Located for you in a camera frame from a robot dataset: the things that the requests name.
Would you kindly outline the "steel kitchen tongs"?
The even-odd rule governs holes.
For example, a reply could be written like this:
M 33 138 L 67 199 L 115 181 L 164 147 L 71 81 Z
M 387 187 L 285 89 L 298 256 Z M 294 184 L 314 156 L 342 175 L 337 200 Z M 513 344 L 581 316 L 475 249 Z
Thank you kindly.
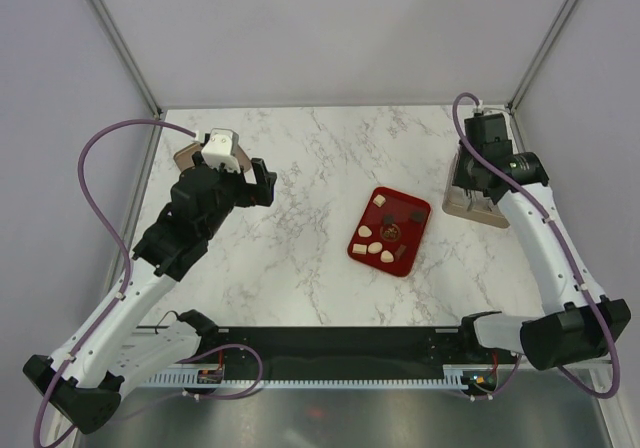
M 470 214 L 488 213 L 491 211 L 490 201 L 477 191 L 465 190 L 465 211 Z

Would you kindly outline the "cream square chocolate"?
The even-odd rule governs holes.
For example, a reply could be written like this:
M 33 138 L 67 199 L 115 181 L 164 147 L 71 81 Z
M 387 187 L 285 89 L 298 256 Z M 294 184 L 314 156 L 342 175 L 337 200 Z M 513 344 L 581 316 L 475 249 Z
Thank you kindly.
M 384 196 L 382 196 L 382 195 L 377 195 L 377 196 L 373 199 L 373 203 L 374 203 L 376 206 L 378 206 L 378 207 L 382 206 L 385 202 L 386 202 L 386 199 L 385 199 L 385 197 L 384 197 Z

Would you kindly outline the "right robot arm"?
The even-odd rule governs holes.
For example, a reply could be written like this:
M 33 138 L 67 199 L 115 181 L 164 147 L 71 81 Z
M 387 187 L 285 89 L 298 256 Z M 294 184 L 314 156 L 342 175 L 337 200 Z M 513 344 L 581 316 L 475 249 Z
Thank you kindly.
M 524 355 L 538 370 L 602 357 L 604 330 L 619 338 L 631 318 L 627 303 L 612 300 L 581 258 L 559 218 L 549 178 L 532 152 L 515 152 L 501 114 L 475 114 L 464 121 L 453 184 L 488 197 L 515 231 L 539 289 L 543 314 L 503 313 L 464 318 L 472 328 L 457 337 L 457 350 L 480 362 L 493 349 Z

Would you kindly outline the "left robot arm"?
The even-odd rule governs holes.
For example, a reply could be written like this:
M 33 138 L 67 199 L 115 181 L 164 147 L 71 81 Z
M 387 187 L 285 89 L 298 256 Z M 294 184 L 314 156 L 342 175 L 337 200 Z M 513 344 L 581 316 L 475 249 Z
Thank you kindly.
M 125 257 L 120 281 L 70 339 L 51 355 L 33 355 L 23 372 L 43 396 L 83 434 L 102 428 L 121 401 L 156 373 L 179 362 L 208 362 L 219 348 L 212 322 L 195 310 L 163 333 L 122 347 L 138 323 L 208 251 L 235 208 L 268 207 L 277 175 L 259 158 L 255 180 L 197 160 L 171 187 L 171 200 Z

